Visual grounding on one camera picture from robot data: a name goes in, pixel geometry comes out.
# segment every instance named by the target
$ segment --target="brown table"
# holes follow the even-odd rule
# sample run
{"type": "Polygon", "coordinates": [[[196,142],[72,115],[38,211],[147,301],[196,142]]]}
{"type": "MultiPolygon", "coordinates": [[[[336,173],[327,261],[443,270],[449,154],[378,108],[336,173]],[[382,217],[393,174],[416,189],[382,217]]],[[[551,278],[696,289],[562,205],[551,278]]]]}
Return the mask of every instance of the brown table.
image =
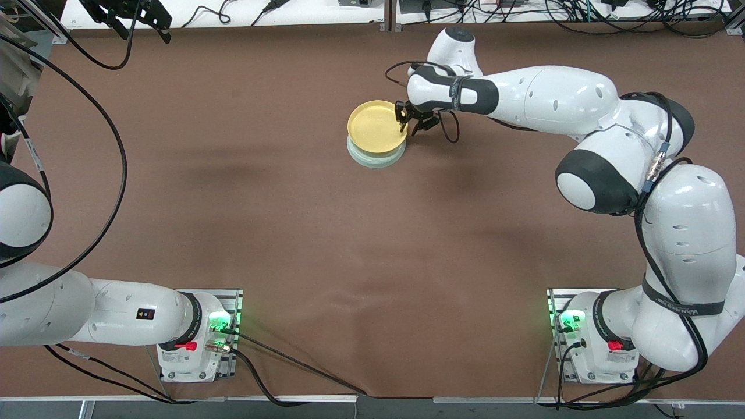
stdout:
{"type": "MultiPolygon", "coordinates": [[[[686,155],[727,180],[745,221],[736,187],[745,181],[739,38],[469,28],[486,72],[579,66],[609,76],[619,92],[654,89],[684,104],[697,123],[686,155]]],[[[138,32],[119,72],[93,66],[71,45],[55,47],[52,60],[115,120],[130,162],[120,216],[78,270],[173,288],[241,287],[243,331],[372,396],[533,397],[551,341],[546,288],[635,286],[643,256],[630,218],[581,212],[556,190],[554,169],[574,147],[568,137],[462,115],[456,145],[433,130],[385,170],[352,161],[347,117],[365,101],[403,99],[383,71],[425,58],[439,30],[227,28],[175,31],[170,45],[138,32]]],[[[107,62],[124,52],[111,34],[81,42],[107,62]]],[[[31,259],[64,265],[110,210],[118,155],[103,119],[51,71],[28,125],[55,204],[54,231],[31,259]]],[[[745,400],[744,344],[740,325],[701,374],[655,397],[745,400]]],[[[156,383],[142,347],[75,347],[156,383]]],[[[3,397],[126,394],[42,348],[0,354],[3,397]]],[[[276,394],[347,392],[249,354],[276,394]]],[[[586,390],[567,387],[570,396],[586,390]]],[[[171,390],[258,394],[242,367],[228,381],[171,390]]]]}

